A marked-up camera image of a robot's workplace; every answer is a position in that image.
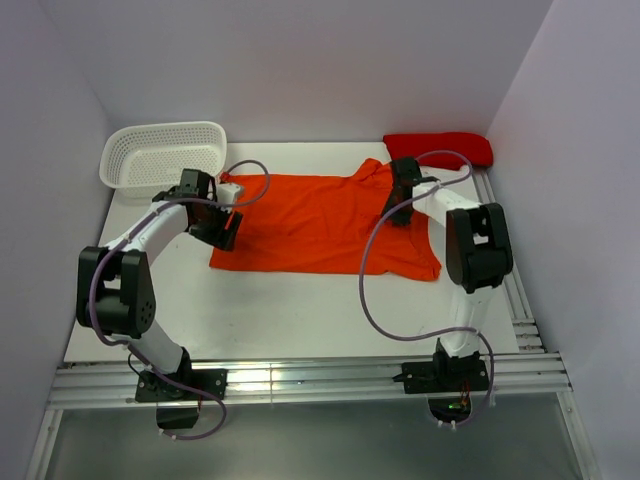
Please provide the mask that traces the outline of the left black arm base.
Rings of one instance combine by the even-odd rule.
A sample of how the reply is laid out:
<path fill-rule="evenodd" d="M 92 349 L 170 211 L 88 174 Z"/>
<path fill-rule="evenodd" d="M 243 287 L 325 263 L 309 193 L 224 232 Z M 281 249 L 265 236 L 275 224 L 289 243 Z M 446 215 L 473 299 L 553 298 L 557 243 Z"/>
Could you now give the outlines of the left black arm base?
<path fill-rule="evenodd" d="M 176 387 L 151 371 L 139 375 L 134 400 L 139 404 L 156 405 L 156 424 L 160 429 L 182 431 L 192 429 L 200 416 L 202 403 L 213 395 L 223 400 L 228 371 L 225 369 L 196 369 L 185 378 L 170 376 L 174 382 L 184 383 L 187 389 Z"/>

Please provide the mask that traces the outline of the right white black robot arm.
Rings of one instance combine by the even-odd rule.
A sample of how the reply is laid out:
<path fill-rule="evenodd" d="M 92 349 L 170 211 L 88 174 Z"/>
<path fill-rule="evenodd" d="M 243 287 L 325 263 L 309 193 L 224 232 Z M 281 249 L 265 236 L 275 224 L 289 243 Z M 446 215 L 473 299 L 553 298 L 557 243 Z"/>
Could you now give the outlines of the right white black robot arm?
<path fill-rule="evenodd" d="M 435 383 L 452 390 L 468 374 L 461 358 L 479 351 L 481 331 L 490 300 L 512 272 L 513 255 L 502 206 L 468 199 L 441 181 L 421 172 L 416 159 L 390 162 L 392 188 L 382 218 L 408 226 L 416 212 L 444 228 L 444 267 L 455 285 L 450 308 L 452 330 L 439 337 L 448 355 L 433 365 Z"/>

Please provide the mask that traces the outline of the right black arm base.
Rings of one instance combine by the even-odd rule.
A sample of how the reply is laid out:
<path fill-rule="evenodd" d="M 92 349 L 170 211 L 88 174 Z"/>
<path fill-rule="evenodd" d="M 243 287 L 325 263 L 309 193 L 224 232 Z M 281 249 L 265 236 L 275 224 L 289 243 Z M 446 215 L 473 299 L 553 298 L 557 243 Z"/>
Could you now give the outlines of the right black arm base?
<path fill-rule="evenodd" d="M 471 394 L 487 393 L 491 386 L 486 363 L 478 353 L 458 358 L 439 352 L 430 361 L 405 362 L 393 381 L 401 383 L 408 395 L 444 394 L 429 399 L 428 406 L 437 422 L 451 426 L 471 417 Z"/>

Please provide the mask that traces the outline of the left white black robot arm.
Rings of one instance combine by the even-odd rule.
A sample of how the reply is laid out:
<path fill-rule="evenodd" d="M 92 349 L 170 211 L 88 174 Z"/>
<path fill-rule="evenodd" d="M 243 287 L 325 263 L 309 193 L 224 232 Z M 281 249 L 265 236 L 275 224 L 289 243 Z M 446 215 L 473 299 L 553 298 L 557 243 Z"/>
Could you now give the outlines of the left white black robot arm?
<path fill-rule="evenodd" d="M 160 373 L 159 388 L 183 399 L 195 386 L 187 350 L 156 320 L 151 266 L 182 233 L 222 250 L 234 247 L 243 215 L 233 210 L 243 188 L 185 169 L 178 185 L 161 191 L 143 217 L 102 247 L 86 247 L 78 261 L 76 320 L 104 344 L 122 345 Z"/>

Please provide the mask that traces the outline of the orange t-shirt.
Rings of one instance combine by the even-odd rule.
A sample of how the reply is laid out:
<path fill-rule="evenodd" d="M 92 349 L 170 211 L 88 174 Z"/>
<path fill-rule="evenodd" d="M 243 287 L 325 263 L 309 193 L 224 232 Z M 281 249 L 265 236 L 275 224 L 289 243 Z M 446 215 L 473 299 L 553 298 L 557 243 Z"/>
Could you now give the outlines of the orange t-shirt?
<path fill-rule="evenodd" d="M 232 251 L 213 251 L 213 269 L 438 279 L 441 264 L 428 235 L 428 218 L 405 227 L 377 223 L 392 187 L 389 165 L 367 159 L 350 176 L 228 175 L 251 204 Z"/>

